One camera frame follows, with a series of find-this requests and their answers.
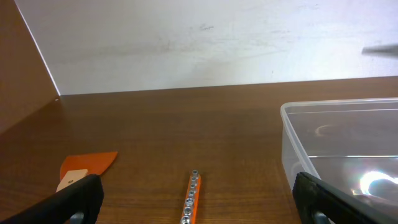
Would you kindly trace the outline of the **orange-black long nose pliers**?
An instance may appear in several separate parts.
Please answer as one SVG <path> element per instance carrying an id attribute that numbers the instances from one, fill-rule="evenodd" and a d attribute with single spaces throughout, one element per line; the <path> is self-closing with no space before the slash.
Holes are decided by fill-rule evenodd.
<path id="1" fill-rule="evenodd" d="M 371 46 L 364 47 L 361 52 L 363 55 L 373 55 L 378 57 L 390 57 L 397 58 L 398 57 L 398 45 L 379 45 L 379 46 Z"/>

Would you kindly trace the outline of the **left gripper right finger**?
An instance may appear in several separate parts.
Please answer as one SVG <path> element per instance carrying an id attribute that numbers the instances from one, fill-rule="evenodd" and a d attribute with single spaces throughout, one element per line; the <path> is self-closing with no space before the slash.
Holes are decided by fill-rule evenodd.
<path id="1" fill-rule="evenodd" d="M 397 223 L 396 218 L 307 172 L 296 175 L 292 194 L 302 223 Z"/>

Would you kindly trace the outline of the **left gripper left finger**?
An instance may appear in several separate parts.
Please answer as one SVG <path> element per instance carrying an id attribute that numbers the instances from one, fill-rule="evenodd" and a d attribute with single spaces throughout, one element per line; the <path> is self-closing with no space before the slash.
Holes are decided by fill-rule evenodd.
<path id="1" fill-rule="evenodd" d="M 82 213 L 82 223 L 94 224 L 103 199 L 101 178 L 91 174 L 2 223 L 65 223 L 74 214 Z"/>

